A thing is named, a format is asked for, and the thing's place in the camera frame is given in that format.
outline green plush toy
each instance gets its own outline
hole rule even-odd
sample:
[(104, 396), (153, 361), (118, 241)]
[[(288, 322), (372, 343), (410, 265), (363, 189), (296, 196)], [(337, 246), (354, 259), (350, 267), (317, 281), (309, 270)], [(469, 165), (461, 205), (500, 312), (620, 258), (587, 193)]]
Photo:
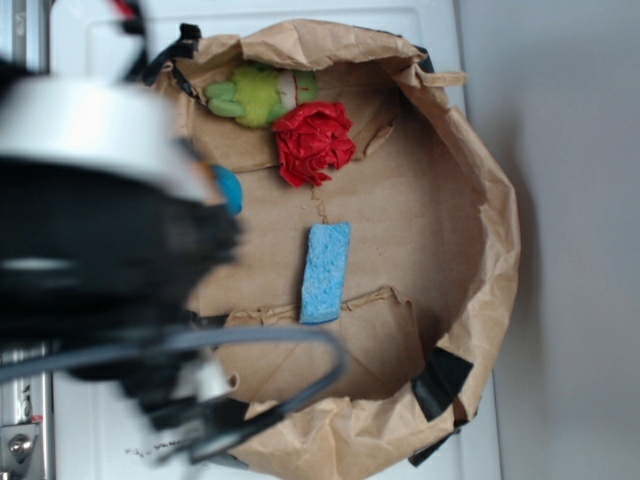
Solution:
[(242, 65), (233, 71), (229, 81), (211, 83), (204, 93), (209, 110), (216, 115), (261, 128), (298, 105), (315, 100), (318, 87), (313, 72)]

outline red crumpled paper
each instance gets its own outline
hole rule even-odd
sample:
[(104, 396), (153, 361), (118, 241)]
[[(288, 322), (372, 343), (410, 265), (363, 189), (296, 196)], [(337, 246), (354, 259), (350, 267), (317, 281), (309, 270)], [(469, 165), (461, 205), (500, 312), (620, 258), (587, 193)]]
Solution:
[(342, 103), (309, 102), (273, 124), (278, 142), (280, 175), (294, 187), (319, 187), (331, 177), (321, 170), (344, 167), (356, 145), (347, 133), (353, 123)]

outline brown paper bag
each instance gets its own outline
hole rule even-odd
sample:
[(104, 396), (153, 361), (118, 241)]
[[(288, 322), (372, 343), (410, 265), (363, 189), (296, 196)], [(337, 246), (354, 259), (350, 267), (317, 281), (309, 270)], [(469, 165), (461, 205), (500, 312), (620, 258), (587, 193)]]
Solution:
[[(358, 350), (361, 365), (332, 396), (232, 454), (285, 479), (362, 479), (445, 438), (476, 414), (509, 323), (520, 253), (513, 188), (448, 105), (443, 87), (464, 75), (426, 73), (424, 54), (400, 37), (317, 21), (202, 39), (197, 47), (193, 59), (168, 64), (155, 88), (178, 105), (177, 134), (238, 173), (245, 233), (238, 262), (203, 280), (190, 306), (201, 315), (236, 311), (232, 324), (294, 321), (309, 227), (349, 221), (347, 310), (325, 328), (354, 351), (384, 351), (382, 365), (398, 372), (393, 378), (370, 350)], [(269, 130), (246, 129), (203, 105), (203, 88), (244, 60), (314, 70), (320, 99), (343, 102), (355, 123), (357, 158), (329, 172), (333, 180), (322, 187), (286, 184), (270, 168), (277, 156)], [(282, 305), (292, 306), (268, 308)], [(358, 318), (367, 309), (370, 324)], [(402, 348), (385, 349), (376, 325), (396, 327), (390, 344)], [(407, 332), (420, 342), (407, 343)], [(249, 415), (326, 365), (316, 355), (288, 362), (290, 347), (244, 349), (220, 355), (239, 372), (235, 394), (253, 402)]]

